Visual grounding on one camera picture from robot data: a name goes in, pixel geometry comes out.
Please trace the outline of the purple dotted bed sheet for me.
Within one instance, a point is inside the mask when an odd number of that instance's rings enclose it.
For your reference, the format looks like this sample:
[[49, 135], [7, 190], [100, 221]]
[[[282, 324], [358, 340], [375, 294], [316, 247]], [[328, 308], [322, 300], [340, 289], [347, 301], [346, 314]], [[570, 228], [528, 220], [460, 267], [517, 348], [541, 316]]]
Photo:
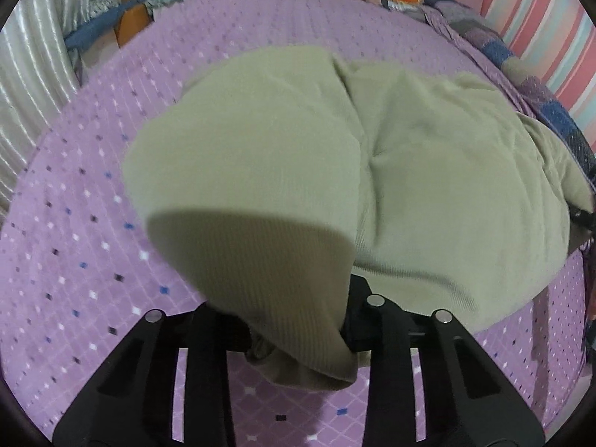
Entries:
[[[153, 251], [121, 162], [136, 131], [180, 96], [191, 66], [266, 45], [469, 72], [503, 85], [508, 54], [475, 11], [433, 1], [416, 17], [359, 0], [187, 0], [115, 54], [37, 144], [1, 237], [1, 364], [41, 440], [142, 313], [194, 310], [193, 288]], [[585, 371], [580, 251], [533, 303], [477, 337], [549, 430]], [[339, 393], [274, 386], [230, 354], [238, 446], [356, 446], [368, 371]]]

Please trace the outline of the khaki padded jacket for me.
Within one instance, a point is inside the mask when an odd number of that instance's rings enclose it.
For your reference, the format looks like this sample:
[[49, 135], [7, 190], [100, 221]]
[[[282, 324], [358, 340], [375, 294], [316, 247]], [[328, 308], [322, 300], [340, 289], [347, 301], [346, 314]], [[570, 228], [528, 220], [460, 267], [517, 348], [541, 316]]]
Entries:
[[136, 134], [126, 195], [152, 246], [251, 329], [273, 383], [341, 390], [352, 273], [473, 331], [544, 289], [593, 212], [577, 158], [486, 79], [322, 47], [264, 47], [200, 72]]

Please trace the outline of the purple blue patchwork quilt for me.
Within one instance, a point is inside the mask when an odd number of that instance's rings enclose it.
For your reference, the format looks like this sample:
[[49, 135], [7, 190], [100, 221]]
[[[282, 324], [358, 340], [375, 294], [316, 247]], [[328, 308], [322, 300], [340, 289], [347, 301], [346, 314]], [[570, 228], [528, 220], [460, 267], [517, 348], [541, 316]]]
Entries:
[[588, 178], [595, 179], [595, 155], [584, 134], [561, 102], [527, 65], [507, 47], [478, 12], [456, 0], [424, 0], [404, 4], [406, 14], [428, 23], [462, 51], [475, 48], [497, 68], [514, 89], [514, 98], [549, 127], [577, 159]]

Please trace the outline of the blue cloth on chair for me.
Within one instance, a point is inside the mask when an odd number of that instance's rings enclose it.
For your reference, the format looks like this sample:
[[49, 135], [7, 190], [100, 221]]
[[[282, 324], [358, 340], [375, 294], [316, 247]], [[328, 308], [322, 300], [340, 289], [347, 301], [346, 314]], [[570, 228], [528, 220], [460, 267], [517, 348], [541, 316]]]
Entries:
[[116, 27], [122, 15], [135, 5], [142, 4], [146, 0], [129, 0], [117, 7], [108, 9], [81, 25], [77, 30], [65, 37], [65, 46], [68, 51], [77, 50], [80, 53], [92, 47], [99, 37], [102, 37], [110, 28]]

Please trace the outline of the silver striped curtain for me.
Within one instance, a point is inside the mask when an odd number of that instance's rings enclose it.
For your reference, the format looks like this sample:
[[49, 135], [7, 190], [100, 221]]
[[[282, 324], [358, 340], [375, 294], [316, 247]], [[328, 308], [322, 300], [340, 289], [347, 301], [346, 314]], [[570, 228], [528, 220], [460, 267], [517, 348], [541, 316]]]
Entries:
[[90, 19], [90, 0], [18, 0], [1, 29], [1, 214], [40, 134], [80, 84], [65, 37]]

